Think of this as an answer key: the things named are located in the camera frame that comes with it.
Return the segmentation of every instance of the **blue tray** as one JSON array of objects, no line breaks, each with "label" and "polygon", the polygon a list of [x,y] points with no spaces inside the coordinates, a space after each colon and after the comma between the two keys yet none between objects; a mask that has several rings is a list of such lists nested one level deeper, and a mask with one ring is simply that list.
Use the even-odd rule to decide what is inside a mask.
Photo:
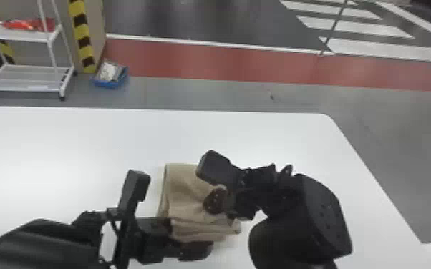
[{"label": "blue tray", "polygon": [[128,67],[124,67],[124,69],[122,70],[122,73],[119,76],[119,80],[116,82],[107,82],[105,80],[98,80],[95,79],[95,77],[92,78],[92,82],[94,83],[95,86],[99,86],[99,87],[104,87],[104,88],[108,88],[108,89],[116,89],[118,87],[120,87],[120,85],[122,85],[122,83],[124,83],[124,81],[127,79],[127,73],[128,73]]}]

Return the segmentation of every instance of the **white table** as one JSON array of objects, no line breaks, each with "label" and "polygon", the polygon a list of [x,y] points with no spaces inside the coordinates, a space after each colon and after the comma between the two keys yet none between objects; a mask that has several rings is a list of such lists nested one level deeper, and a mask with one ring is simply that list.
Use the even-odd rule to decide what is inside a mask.
[{"label": "white table", "polygon": [[[322,114],[0,107],[0,235],[35,218],[71,222],[84,210],[116,206],[128,169],[152,176],[137,215],[153,216],[163,165],[198,163],[209,149],[239,167],[291,163],[329,187],[354,245],[337,260],[340,269],[431,268],[408,224]],[[206,260],[146,268],[253,268],[247,237],[256,223],[245,222]],[[115,238],[105,239],[102,254],[111,258]]]}]

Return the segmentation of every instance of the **floor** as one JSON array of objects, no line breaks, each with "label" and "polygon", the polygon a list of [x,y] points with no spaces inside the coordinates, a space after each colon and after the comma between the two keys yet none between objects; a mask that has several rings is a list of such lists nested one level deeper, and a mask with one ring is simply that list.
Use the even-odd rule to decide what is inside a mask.
[{"label": "floor", "polygon": [[431,91],[431,63],[108,39],[104,57],[134,77],[278,82]]},{"label": "floor", "polygon": [[0,93],[0,105],[324,113],[419,239],[431,242],[431,92],[149,77],[106,90],[88,79],[73,80],[66,102],[56,95]]},{"label": "floor", "polygon": [[107,32],[431,62],[431,9],[342,0],[106,1]]}]

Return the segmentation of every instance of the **beige fabric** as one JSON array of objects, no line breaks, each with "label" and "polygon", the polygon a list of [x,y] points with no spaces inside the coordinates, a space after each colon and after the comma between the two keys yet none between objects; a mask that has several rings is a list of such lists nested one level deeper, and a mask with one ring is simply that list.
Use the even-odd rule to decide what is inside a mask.
[{"label": "beige fabric", "polygon": [[166,164],[159,217],[170,218],[171,237],[181,242],[222,241],[226,235],[239,234],[241,223],[225,214],[212,215],[203,209],[203,201],[219,187],[195,175],[196,165]]}]

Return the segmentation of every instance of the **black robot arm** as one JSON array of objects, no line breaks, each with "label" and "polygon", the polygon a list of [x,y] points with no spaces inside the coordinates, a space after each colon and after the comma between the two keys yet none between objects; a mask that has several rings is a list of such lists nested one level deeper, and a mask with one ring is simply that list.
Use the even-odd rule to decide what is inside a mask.
[{"label": "black robot arm", "polygon": [[[339,201],[325,186],[288,165],[240,169],[210,150],[197,176],[215,189],[204,200],[212,214],[252,220],[262,210],[268,217],[253,227],[249,250],[258,269],[332,269],[334,259],[348,255],[352,244]],[[126,269],[130,259],[141,264],[163,258],[194,261],[207,258],[213,242],[180,243],[170,239],[169,219],[136,218],[150,177],[130,170],[119,204],[102,212],[84,212],[72,224],[34,220],[0,237],[0,269]],[[102,227],[110,223],[117,236],[112,259],[99,254]]]}]

